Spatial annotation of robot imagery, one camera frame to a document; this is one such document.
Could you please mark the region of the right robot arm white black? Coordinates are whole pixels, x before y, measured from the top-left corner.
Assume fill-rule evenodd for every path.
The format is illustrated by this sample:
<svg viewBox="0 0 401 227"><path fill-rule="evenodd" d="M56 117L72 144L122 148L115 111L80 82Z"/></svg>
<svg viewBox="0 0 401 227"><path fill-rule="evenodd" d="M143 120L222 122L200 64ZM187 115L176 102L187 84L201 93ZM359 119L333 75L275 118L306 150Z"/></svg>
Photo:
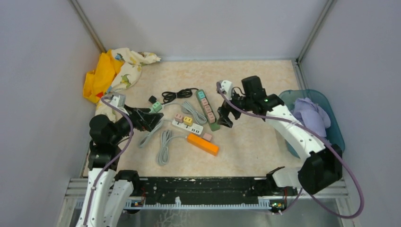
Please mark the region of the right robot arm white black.
<svg viewBox="0 0 401 227"><path fill-rule="evenodd" d="M285 187L303 188L314 195L342 178L342 165L338 160L342 151L333 144L317 137L290 112L284 101L276 94L267 95L258 76L242 81L243 95L234 91L231 81L217 82L217 92L224 102L218 108L218 124L232 128L232 114L261 118L272 126L295 150L303 161L301 167L278 167L267 174L266 188L272 195L280 194Z"/></svg>

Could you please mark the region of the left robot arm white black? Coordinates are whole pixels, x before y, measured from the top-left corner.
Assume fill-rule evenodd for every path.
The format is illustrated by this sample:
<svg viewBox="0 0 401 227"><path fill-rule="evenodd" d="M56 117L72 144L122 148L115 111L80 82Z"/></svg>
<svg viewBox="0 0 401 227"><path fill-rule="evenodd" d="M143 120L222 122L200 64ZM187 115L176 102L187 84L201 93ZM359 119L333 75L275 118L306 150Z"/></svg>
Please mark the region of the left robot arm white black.
<svg viewBox="0 0 401 227"><path fill-rule="evenodd" d="M123 138L131 140L134 130L151 132L164 115L149 108L124 108L117 122L104 114L90 120L87 189L78 227L116 226L128 198L142 189L137 171L117 171L119 158L126 150L119 143Z"/></svg>

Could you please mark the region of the orange power strip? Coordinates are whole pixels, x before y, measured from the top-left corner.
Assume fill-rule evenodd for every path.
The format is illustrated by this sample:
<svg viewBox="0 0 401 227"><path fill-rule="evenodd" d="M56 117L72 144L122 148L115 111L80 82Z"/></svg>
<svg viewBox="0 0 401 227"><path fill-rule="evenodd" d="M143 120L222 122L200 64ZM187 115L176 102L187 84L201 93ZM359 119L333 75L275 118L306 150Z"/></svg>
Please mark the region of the orange power strip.
<svg viewBox="0 0 401 227"><path fill-rule="evenodd" d="M189 134L186 137L186 141L211 155L214 155L214 156L218 155L219 147L217 145L215 145L195 134L192 134L192 133Z"/></svg>

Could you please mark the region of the white usb power strip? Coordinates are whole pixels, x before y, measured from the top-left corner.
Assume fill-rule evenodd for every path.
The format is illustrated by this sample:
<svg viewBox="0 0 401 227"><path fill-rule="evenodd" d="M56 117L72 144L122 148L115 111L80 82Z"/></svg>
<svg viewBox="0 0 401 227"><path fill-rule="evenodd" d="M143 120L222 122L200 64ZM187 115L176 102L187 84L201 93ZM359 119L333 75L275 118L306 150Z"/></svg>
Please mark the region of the white usb power strip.
<svg viewBox="0 0 401 227"><path fill-rule="evenodd" d="M191 126L188 126L188 125L184 124L183 122L177 122L176 120L172 120L172 125L177 128L180 128L182 130L196 134L196 135L201 135L203 133L203 129L204 129L203 126L198 125L196 123L193 123Z"/></svg>

